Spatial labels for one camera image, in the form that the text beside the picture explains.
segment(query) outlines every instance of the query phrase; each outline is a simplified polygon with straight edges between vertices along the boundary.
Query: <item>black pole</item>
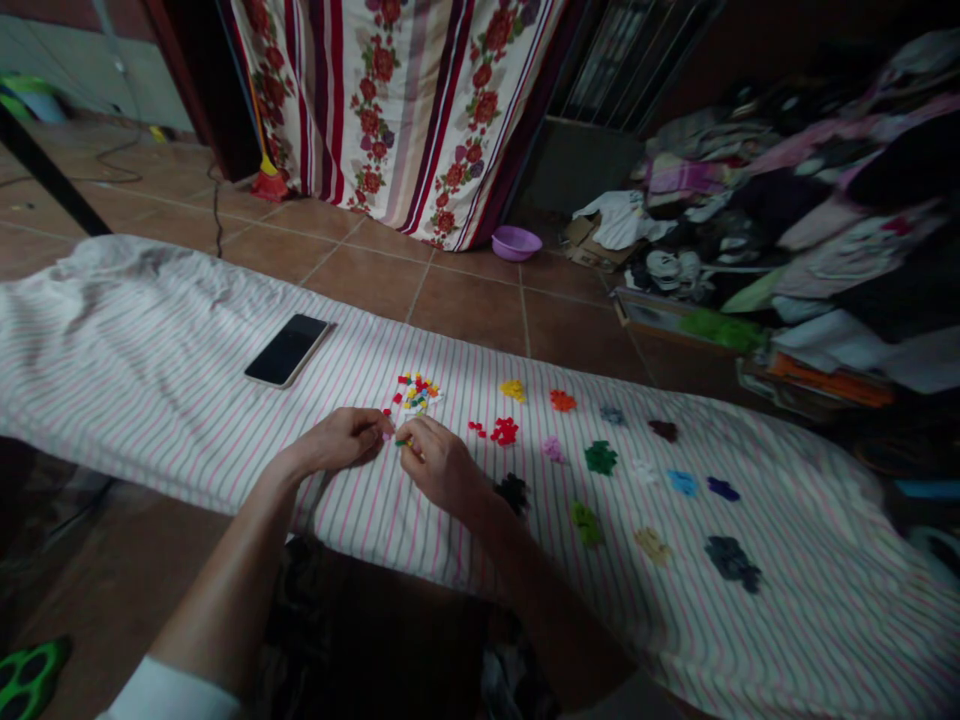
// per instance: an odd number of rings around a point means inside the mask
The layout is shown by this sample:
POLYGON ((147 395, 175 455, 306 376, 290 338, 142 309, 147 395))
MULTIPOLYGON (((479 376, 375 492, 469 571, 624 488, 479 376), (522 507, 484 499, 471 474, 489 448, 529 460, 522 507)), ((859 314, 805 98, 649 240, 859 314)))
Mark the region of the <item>black pole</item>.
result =
POLYGON ((91 237, 109 235, 110 228, 97 212, 90 207, 83 195, 77 192, 73 183, 60 172, 54 162, 47 157, 30 133, 23 129, 17 119, 0 104, 0 142, 7 146, 13 156, 20 161, 37 182, 60 203, 70 217, 76 220, 91 237))

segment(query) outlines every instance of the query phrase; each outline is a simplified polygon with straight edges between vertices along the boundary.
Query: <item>purple bowl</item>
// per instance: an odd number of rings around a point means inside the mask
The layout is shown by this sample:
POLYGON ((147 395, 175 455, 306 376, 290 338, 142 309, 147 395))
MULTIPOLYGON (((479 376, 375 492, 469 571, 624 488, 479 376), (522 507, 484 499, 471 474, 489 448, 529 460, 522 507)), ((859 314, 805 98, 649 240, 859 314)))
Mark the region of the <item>purple bowl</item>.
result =
POLYGON ((504 260, 523 262, 543 247, 543 241, 528 230, 501 225, 493 231, 493 251, 504 260))

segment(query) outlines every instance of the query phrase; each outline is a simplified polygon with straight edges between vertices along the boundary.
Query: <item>hand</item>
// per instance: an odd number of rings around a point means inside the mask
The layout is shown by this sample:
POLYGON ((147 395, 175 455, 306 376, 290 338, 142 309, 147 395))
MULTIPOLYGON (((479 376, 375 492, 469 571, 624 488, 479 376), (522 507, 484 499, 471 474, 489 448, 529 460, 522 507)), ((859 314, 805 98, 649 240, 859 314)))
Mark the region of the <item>hand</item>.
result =
POLYGON ((373 408, 337 408, 283 452, 304 477, 318 470, 339 470, 371 460, 393 423, 373 408))
POLYGON ((397 430, 404 445, 400 464, 427 499, 441 510, 467 523, 467 516, 494 496, 490 483, 470 457, 463 440, 433 418, 422 415, 397 430))

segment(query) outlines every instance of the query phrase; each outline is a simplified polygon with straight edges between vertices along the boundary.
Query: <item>left hand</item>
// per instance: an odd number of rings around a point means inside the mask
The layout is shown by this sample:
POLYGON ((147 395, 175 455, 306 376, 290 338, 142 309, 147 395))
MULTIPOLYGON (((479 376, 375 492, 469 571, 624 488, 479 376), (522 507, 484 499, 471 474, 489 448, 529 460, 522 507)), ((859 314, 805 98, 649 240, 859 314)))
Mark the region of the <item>left hand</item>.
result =
POLYGON ((283 452, 304 476, 372 459, 393 435, 393 423, 373 408, 337 408, 283 452))

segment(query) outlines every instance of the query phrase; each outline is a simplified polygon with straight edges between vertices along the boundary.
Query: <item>forearm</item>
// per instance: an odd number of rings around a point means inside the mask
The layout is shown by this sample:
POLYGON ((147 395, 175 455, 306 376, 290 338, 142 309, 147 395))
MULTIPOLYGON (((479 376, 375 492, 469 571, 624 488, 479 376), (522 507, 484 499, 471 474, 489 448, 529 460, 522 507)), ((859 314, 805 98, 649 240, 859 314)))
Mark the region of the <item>forearm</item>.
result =
POLYGON ((465 523, 503 580, 564 712, 594 705, 636 671, 505 502, 482 496, 465 523))
POLYGON ((252 687, 301 480, 283 453, 267 466, 151 657, 238 697, 252 687))

